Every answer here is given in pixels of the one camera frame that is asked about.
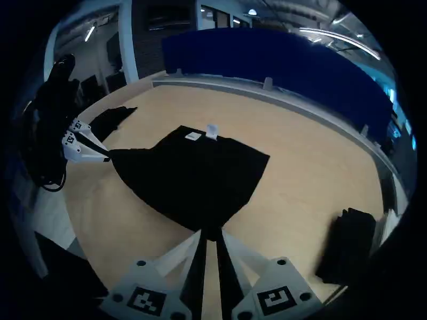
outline small white label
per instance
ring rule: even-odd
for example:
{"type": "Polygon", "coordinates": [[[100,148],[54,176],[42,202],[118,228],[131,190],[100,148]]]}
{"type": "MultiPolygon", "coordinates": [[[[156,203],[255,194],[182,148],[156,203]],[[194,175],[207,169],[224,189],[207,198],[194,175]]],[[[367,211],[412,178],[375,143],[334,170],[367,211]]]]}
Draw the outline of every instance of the small white label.
{"type": "Polygon", "coordinates": [[[185,138],[196,141],[198,138],[200,138],[200,136],[201,136],[200,133],[192,132],[186,135],[185,138]]]}
{"type": "Polygon", "coordinates": [[[217,136],[218,126],[216,124],[208,124],[208,129],[206,130],[206,137],[217,140],[217,136]]]}

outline black object on floor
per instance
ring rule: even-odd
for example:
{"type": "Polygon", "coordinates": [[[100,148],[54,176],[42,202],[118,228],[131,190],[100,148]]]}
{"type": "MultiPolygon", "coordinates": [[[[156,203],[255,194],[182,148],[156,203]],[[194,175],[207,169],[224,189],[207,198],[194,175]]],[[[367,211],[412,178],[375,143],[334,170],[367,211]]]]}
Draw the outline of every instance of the black object on floor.
{"type": "Polygon", "coordinates": [[[366,266],[375,231],[369,213],[349,208],[331,225],[315,274],[325,283],[349,285],[366,266]]]}
{"type": "Polygon", "coordinates": [[[35,234],[49,271],[43,281],[57,288],[58,294],[61,294],[65,301],[69,301],[70,306],[75,300],[84,300],[87,306],[100,304],[102,301],[99,298],[105,297],[108,290],[89,262],[61,248],[41,234],[35,234]]]}
{"type": "Polygon", "coordinates": [[[123,106],[105,110],[90,123],[92,133],[103,142],[135,110],[123,106]]]}
{"type": "Polygon", "coordinates": [[[111,150],[109,155],[139,198],[190,230],[206,230],[212,241],[249,202],[270,158],[236,140],[212,140],[185,126],[152,149],[111,150]],[[192,132],[201,136],[186,138],[192,132]]]}

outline blue divider panel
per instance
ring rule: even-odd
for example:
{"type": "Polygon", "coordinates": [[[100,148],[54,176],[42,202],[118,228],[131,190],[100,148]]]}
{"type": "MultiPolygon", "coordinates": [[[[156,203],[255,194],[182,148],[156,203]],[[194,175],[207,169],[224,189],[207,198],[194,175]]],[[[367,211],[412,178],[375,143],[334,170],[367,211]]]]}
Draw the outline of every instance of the blue divider panel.
{"type": "Polygon", "coordinates": [[[263,82],[299,93],[341,114],[383,142],[392,103],[359,67],[304,37],[266,29],[192,31],[163,40],[168,73],[213,74],[263,82]]]}

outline brick wall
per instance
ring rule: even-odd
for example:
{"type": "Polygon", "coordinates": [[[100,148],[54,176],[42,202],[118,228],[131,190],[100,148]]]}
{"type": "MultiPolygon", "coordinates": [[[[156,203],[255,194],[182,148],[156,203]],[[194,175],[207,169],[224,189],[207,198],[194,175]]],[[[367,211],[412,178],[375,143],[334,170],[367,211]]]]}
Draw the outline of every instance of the brick wall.
{"type": "Polygon", "coordinates": [[[150,5],[187,6],[191,25],[188,30],[196,30],[195,0],[133,0],[132,37],[135,61],[139,78],[164,70],[162,39],[187,30],[146,30],[147,7],[150,5]]]}

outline fluorescent light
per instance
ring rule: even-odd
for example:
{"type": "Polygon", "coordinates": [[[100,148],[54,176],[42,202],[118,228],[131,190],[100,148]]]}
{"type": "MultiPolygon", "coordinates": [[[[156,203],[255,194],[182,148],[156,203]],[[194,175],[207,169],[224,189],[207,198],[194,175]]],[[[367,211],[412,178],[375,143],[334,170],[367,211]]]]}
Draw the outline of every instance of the fluorescent light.
{"type": "Polygon", "coordinates": [[[334,21],[332,21],[332,24],[333,24],[333,25],[337,25],[337,24],[339,24],[339,23],[343,22],[343,21],[344,21],[344,19],[345,19],[345,18],[347,18],[349,15],[350,15],[350,13],[347,13],[347,14],[346,14],[345,16],[343,16],[342,18],[335,19],[334,21]]]}
{"type": "Polygon", "coordinates": [[[84,40],[85,42],[88,42],[90,35],[92,34],[92,32],[95,30],[95,26],[92,26],[92,28],[90,28],[88,35],[86,36],[86,39],[84,40]]]}
{"type": "Polygon", "coordinates": [[[352,39],[350,37],[347,37],[347,36],[344,36],[344,35],[341,35],[341,34],[338,34],[335,32],[331,32],[331,31],[325,31],[325,30],[313,29],[313,28],[300,28],[299,31],[307,32],[307,33],[313,33],[313,34],[317,34],[317,35],[328,36],[331,38],[335,38],[335,39],[345,41],[345,42],[350,43],[350,44],[362,49],[363,51],[369,53],[375,59],[381,60],[381,57],[379,56],[378,52],[376,52],[375,50],[372,50],[368,46],[365,46],[363,43],[361,43],[355,39],[352,39]]]}

